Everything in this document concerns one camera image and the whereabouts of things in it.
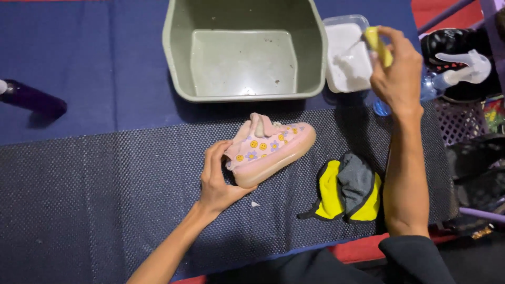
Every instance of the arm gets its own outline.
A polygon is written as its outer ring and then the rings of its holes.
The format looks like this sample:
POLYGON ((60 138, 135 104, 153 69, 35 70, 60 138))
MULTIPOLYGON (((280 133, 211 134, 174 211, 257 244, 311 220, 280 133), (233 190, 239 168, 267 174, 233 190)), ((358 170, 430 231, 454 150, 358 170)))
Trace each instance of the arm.
POLYGON ((392 110, 394 121, 384 181, 386 227, 394 235, 428 235, 429 194, 421 142, 419 102, 422 57, 401 31, 379 27, 391 39, 394 62, 388 68, 375 60, 372 88, 392 110))
POLYGON ((167 284, 182 257, 201 231, 230 205, 256 189, 226 184, 221 172, 221 157, 232 144, 219 141, 205 151, 201 173, 200 200, 195 202, 182 222, 149 255, 128 279, 128 284, 167 284))

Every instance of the purple bottle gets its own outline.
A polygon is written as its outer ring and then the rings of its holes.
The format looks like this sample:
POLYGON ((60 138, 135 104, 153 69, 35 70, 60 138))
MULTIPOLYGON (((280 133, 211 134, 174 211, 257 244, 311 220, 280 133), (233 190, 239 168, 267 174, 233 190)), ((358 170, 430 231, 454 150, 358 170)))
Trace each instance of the purple bottle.
POLYGON ((67 112, 64 100, 9 79, 0 80, 0 102, 55 119, 67 112))

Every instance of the plastic bottle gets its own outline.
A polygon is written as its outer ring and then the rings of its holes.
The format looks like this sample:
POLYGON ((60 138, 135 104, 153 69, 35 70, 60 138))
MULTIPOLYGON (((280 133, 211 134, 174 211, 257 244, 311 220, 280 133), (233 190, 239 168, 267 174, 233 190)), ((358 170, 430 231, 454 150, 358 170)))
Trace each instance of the plastic bottle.
MULTIPOLYGON (((491 72, 491 63, 489 60, 478 54, 476 50, 471 50, 467 54, 449 55, 437 53, 436 58, 447 62, 461 62, 468 67, 458 71, 447 70, 441 74, 428 73, 421 79, 421 97, 422 102, 436 99, 443 95, 445 89, 458 84, 460 81, 466 81, 473 84, 479 84, 484 81, 491 72)), ((379 98, 373 102, 374 112, 380 116, 391 114, 390 107, 379 98)))
POLYGON ((64 100, 9 79, 0 80, 0 102, 49 118, 59 118, 67 112, 67 103, 64 100))

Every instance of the basin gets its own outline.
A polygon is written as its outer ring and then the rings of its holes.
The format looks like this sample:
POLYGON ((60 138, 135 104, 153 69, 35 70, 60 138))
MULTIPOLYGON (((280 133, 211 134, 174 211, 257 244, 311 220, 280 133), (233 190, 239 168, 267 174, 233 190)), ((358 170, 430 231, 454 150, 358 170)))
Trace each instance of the basin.
POLYGON ((325 83, 327 39, 312 0, 171 0, 162 42, 190 102, 303 99, 325 83))

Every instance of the rubber sole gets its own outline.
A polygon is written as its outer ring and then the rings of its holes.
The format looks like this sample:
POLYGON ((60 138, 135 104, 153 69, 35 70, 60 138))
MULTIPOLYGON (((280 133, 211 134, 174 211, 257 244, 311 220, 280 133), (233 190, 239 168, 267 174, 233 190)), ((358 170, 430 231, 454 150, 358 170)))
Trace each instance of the rubber sole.
POLYGON ((242 188, 251 188, 260 184, 267 178, 271 177, 274 173, 278 172, 280 169, 305 155, 305 153, 310 150, 312 145, 314 145, 315 141, 316 131, 311 128, 307 137, 300 142, 299 147, 289 149, 286 156, 279 155, 279 159, 272 161, 270 166, 258 168, 256 170, 251 170, 245 173, 236 173, 234 171, 233 176, 235 177, 235 182, 242 188))

